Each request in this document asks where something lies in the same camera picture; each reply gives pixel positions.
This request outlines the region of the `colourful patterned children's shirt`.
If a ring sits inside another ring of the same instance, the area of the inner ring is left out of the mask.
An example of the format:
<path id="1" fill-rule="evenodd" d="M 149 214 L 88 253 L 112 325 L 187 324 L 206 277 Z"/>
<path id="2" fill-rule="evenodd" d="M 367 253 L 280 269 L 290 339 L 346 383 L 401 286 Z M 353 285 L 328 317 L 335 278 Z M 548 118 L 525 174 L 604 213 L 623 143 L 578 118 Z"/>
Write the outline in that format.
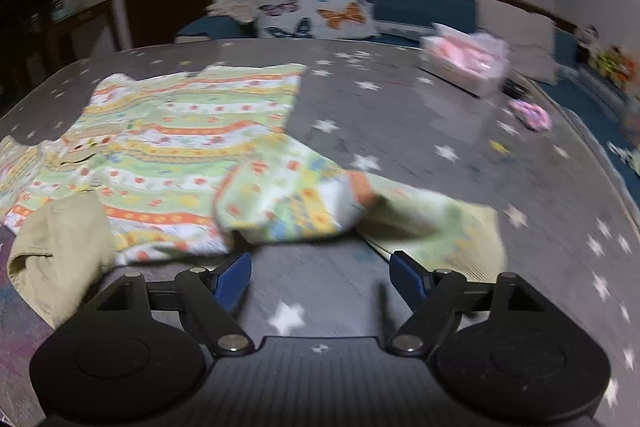
<path id="1" fill-rule="evenodd" d="M 382 256 L 491 282 L 506 264 L 487 206 L 349 168 L 288 136 L 303 66 L 115 74 L 60 139 L 1 142 L 6 274 L 56 327 L 89 287 L 131 263 L 225 255 L 248 243 L 358 231 Z"/>

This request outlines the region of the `pink hair scrunchie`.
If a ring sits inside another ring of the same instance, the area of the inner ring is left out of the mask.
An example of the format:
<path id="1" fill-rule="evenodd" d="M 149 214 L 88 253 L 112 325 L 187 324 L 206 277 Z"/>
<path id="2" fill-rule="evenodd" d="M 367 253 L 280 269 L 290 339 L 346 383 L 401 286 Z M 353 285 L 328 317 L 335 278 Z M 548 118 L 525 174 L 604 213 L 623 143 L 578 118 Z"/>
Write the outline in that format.
<path id="1" fill-rule="evenodd" d="M 552 128 L 549 114 L 538 104 L 524 100 L 512 100 L 509 106 L 514 116 L 529 130 L 543 132 Z"/>

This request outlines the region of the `pink tissue pack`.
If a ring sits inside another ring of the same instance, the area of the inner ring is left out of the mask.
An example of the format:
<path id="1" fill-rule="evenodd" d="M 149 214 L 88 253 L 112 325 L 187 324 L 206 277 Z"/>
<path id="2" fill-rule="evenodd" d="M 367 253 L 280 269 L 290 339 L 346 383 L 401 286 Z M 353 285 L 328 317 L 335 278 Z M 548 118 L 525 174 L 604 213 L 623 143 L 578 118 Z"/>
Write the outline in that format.
<path id="1" fill-rule="evenodd" d="M 509 45 L 486 32 L 466 34 L 434 25 L 434 35 L 420 40 L 419 67 L 475 98 L 498 92 L 508 75 Z"/>

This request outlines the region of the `white cushion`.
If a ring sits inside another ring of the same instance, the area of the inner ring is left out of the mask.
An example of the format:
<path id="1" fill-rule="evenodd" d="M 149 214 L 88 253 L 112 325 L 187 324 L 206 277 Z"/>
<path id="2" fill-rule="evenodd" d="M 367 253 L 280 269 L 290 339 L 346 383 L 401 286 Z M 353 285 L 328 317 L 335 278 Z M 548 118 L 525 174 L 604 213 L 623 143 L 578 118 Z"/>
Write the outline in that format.
<path id="1" fill-rule="evenodd" d="M 476 27 L 506 42 L 514 72 L 555 84 L 555 26 L 551 18 L 497 0 L 476 0 Z"/>

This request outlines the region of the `beige cloth on sofa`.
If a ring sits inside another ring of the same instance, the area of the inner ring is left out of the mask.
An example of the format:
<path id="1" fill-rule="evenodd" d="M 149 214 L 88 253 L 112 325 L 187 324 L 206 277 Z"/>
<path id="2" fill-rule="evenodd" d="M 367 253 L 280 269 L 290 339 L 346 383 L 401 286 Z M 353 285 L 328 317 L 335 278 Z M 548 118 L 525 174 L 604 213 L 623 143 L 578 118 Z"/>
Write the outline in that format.
<path id="1" fill-rule="evenodd" d="M 231 17 L 239 24 L 251 24 L 258 17 L 255 0 L 219 0 L 210 4 L 205 11 L 208 16 Z"/>

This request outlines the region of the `colourful toy pile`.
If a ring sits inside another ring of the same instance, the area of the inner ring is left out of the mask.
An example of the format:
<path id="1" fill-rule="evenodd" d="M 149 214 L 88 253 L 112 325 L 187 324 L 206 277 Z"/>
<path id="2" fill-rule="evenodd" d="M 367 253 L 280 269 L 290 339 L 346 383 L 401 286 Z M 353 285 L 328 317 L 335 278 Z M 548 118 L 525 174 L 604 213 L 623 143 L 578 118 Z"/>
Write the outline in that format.
<path id="1" fill-rule="evenodd" d="M 638 60 L 621 46 L 604 48 L 597 28 L 592 25 L 577 27 L 575 61 L 586 65 L 608 80 L 616 88 L 627 91 L 636 77 Z"/>

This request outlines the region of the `butterfly print pillow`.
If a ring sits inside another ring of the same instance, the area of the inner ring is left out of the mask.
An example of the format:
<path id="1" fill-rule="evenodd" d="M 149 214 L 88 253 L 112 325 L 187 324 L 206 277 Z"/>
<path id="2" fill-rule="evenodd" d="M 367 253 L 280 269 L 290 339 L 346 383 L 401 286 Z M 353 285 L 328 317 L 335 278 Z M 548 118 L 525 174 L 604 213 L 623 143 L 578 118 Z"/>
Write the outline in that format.
<path id="1" fill-rule="evenodd" d="M 368 40 L 378 36 L 366 0 L 256 0 L 259 38 Z"/>

